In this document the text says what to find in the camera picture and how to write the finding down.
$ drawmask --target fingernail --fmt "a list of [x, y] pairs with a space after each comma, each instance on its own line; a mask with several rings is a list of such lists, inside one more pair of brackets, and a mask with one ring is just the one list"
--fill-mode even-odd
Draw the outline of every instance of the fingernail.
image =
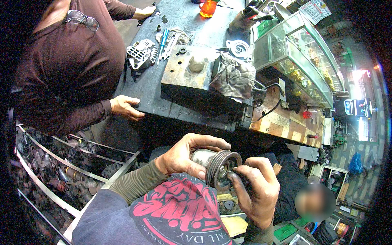
[[199, 174], [197, 175], [199, 179], [205, 180], [205, 172], [200, 171]]

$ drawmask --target brown long-sleeve shirt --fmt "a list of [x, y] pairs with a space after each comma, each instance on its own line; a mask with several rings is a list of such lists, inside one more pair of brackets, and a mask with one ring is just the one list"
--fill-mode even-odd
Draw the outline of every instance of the brown long-sleeve shirt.
[[34, 34], [22, 55], [15, 87], [18, 119], [50, 135], [64, 135], [104, 120], [124, 67], [124, 42], [112, 19], [130, 19], [136, 8], [117, 0], [71, 0], [70, 10], [98, 20], [85, 25], [56, 22]]

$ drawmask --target metal workbench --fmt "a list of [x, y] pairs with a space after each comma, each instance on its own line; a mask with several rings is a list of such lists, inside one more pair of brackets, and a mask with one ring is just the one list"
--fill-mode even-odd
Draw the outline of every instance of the metal workbench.
[[[229, 2], [233, 9], [217, 6], [215, 14], [210, 19], [203, 19], [200, 8], [190, 0], [162, 0], [157, 4], [161, 14], [148, 18], [130, 45], [143, 39], [155, 40], [158, 24], [164, 29], [179, 27], [188, 35], [192, 35], [191, 45], [222, 48], [226, 47], [226, 40], [231, 37], [226, 32], [229, 23], [245, 7], [245, 1], [233, 0]], [[181, 121], [196, 123], [217, 129], [234, 131], [235, 122], [229, 115], [212, 117], [188, 109], [161, 98], [161, 79], [167, 60], [161, 60], [159, 66], [154, 64], [140, 76], [133, 78], [129, 67], [125, 76], [125, 85], [121, 94], [139, 98], [139, 111]]]

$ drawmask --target metal plate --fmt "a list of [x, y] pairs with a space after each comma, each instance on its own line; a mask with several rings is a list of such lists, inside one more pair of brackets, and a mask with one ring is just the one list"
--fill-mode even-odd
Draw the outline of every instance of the metal plate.
[[[187, 52], [185, 54], [180, 54], [179, 50], [181, 48], [186, 48]], [[198, 73], [194, 73], [188, 69], [189, 60], [194, 55], [202, 55], [205, 57], [205, 66], [203, 70]], [[212, 67], [214, 65], [214, 60], [218, 56], [219, 53], [216, 49], [188, 45], [175, 45], [167, 62], [165, 72], [163, 73], [161, 84], [209, 90]]]

